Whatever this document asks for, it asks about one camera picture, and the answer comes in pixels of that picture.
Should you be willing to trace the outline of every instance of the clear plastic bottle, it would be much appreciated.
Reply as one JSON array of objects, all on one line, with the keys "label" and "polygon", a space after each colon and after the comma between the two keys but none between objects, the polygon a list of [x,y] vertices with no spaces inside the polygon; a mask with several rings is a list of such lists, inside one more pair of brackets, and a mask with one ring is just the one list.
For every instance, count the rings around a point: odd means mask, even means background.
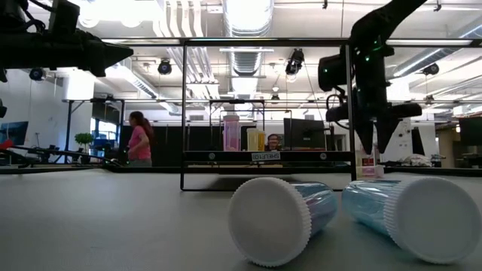
[{"label": "clear plastic bottle", "polygon": [[262,177],[236,190],[228,226],[234,244],[247,259],[274,267],[297,257],[336,213],[336,196],[325,184]]},{"label": "clear plastic bottle", "polygon": [[342,207],[430,263],[457,262],[480,240],[480,212],[474,200],[442,178],[354,181],[342,192]]}]

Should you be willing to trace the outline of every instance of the white bottle cap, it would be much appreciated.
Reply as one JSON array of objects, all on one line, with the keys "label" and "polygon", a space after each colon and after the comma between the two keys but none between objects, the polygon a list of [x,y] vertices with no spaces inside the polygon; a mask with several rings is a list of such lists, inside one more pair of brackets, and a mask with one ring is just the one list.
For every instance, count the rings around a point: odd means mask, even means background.
[{"label": "white bottle cap", "polygon": [[480,212],[462,188],[442,178],[402,181],[383,210],[393,241],[429,263],[448,264],[475,250]]},{"label": "white bottle cap", "polygon": [[310,210],[301,194],[278,178],[255,178],[230,201],[228,226],[234,244],[260,266],[281,266],[296,258],[311,234]]}]

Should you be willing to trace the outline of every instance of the gray table surface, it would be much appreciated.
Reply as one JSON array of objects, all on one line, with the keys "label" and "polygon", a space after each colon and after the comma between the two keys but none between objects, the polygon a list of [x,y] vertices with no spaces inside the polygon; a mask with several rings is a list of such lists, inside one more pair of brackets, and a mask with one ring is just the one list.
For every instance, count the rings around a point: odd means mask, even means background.
[{"label": "gray table surface", "polygon": [[[334,188],[349,182],[348,175],[286,177]],[[189,179],[191,185],[220,184],[214,175]],[[482,180],[449,179],[482,206]],[[239,176],[234,180],[240,182]],[[244,260],[231,242],[226,223],[231,194],[181,193],[178,175],[167,174],[98,169],[2,175],[0,270],[262,270]],[[460,264],[434,266],[340,212],[302,255],[278,269],[482,270],[482,247]]]}]

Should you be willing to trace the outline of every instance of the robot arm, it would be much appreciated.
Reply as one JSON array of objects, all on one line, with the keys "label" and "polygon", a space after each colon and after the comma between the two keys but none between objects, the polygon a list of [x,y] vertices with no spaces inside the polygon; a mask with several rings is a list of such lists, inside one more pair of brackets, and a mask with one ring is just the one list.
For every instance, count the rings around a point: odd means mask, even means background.
[{"label": "robot arm", "polygon": [[[78,67],[103,77],[106,68],[133,55],[128,47],[104,43],[76,29],[80,8],[67,0],[54,0],[53,8],[43,7],[51,12],[48,30],[41,21],[33,19],[27,8],[27,0],[2,0],[0,3],[2,82],[7,81],[6,69]],[[25,22],[23,13],[29,22]],[[27,32],[32,25],[37,32]]]},{"label": "robot arm", "polygon": [[398,25],[425,2],[427,0],[392,0],[371,11],[353,24],[350,44],[360,45],[378,38],[385,44]]},{"label": "robot arm", "polygon": [[[389,140],[399,121],[403,117],[422,114],[417,104],[391,105],[387,102],[384,58],[393,55],[393,48],[386,45],[390,35],[398,25],[426,0],[392,0],[387,5],[371,11],[358,20],[352,27],[349,37],[352,67],[356,76],[356,91],[352,92],[355,105],[353,125],[361,139],[365,151],[371,153],[373,144],[373,119],[377,120],[378,148],[381,153],[386,149]],[[345,47],[340,54],[320,59],[318,70],[319,86],[324,91],[338,85],[346,84]],[[347,104],[339,108],[330,108],[326,113],[328,121],[346,119]]]}]

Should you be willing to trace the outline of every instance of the wall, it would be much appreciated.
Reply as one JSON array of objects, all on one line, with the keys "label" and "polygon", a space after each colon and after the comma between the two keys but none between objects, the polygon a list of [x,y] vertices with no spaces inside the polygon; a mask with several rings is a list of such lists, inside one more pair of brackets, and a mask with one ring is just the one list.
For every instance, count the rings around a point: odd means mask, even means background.
[{"label": "wall", "polygon": [[[57,79],[56,84],[53,83],[54,79],[37,83],[21,70],[8,70],[7,78],[7,83],[0,83],[0,98],[8,111],[0,122],[28,121],[26,147],[38,145],[35,136],[38,134],[40,147],[56,145],[63,149],[66,144],[68,104],[62,99],[73,97],[72,91],[89,93],[88,88],[77,88],[82,83],[69,81],[69,78]],[[91,115],[90,104],[82,105],[72,115],[71,149],[78,147],[74,140],[75,133],[89,132]]]}]

